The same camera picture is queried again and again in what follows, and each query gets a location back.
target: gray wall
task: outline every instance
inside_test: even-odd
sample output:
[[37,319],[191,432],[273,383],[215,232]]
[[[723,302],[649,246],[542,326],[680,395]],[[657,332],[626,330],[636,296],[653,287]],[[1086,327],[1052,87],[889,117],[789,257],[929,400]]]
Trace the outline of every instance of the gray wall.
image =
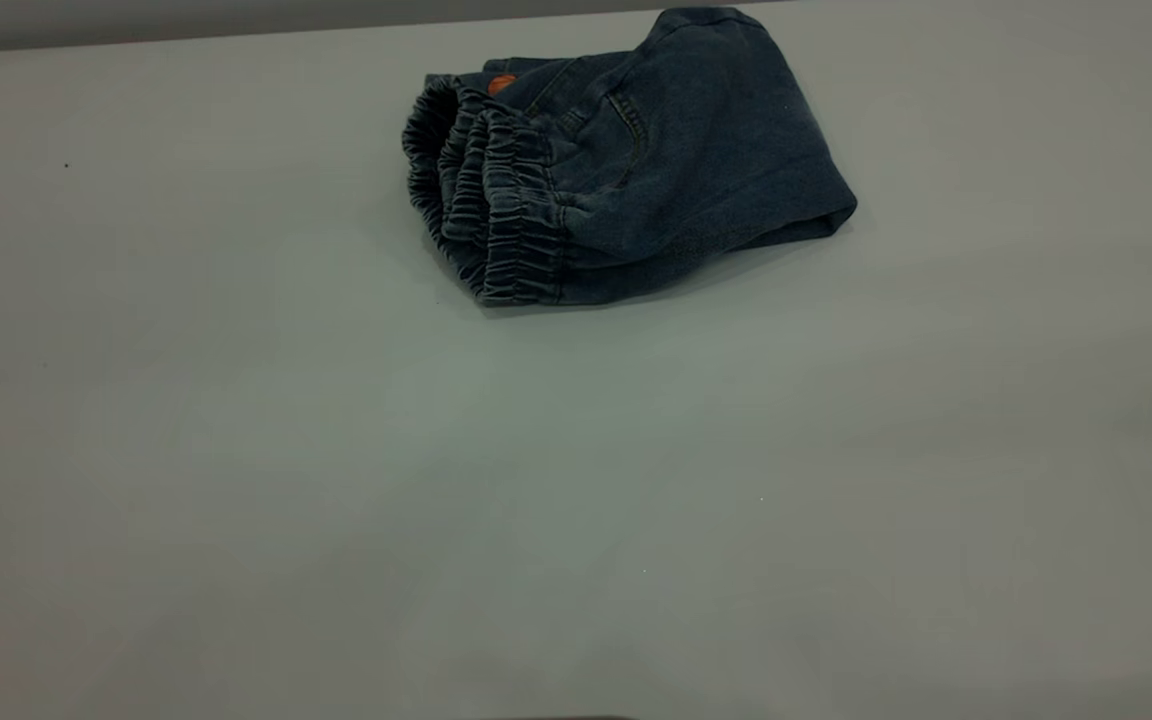
[[687,0],[0,0],[0,50],[646,10],[687,3]]

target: jeans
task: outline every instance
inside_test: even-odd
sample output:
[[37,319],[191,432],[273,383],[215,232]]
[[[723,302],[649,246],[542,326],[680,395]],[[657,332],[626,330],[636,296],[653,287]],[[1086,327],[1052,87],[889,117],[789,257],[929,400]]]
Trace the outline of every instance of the jeans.
[[627,53],[429,76],[403,150],[412,205],[485,305],[641,295],[856,210],[776,43],[732,8],[667,10]]

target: elastic cuff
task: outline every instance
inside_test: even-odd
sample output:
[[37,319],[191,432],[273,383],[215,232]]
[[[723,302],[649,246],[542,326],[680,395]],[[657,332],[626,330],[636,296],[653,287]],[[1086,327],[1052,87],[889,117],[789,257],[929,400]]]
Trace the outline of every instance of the elastic cuff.
[[561,296],[562,210],[550,145],[524,115],[454,76],[429,78],[403,130],[408,191],[430,236],[485,305]]

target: white surface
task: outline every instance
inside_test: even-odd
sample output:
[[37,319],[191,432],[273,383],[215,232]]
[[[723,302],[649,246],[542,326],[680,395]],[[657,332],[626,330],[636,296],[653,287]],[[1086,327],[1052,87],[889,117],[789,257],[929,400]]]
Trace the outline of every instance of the white surface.
[[859,213],[536,313],[399,131],[652,14],[0,55],[0,717],[1152,719],[1152,0],[1091,5],[756,6]]

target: pocket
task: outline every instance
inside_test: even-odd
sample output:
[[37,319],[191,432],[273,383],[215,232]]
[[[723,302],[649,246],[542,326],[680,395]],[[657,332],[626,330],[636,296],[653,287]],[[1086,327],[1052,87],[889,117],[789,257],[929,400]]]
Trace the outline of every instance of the pocket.
[[626,161],[626,169],[621,172],[621,177],[616,181],[616,187],[626,187],[626,183],[630,181],[634,168],[643,159],[646,145],[649,144],[649,134],[646,132],[639,109],[630,100],[630,96],[612,91],[607,93],[607,100],[612,104],[612,108],[616,111],[617,116],[621,118],[621,122],[626,123],[626,129],[630,132],[632,143],[630,146],[630,158]]
[[567,111],[556,123],[573,147],[556,168],[564,190],[598,192],[626,187],[649,146],[639,112],[632,100],[616,91],[585,108]]

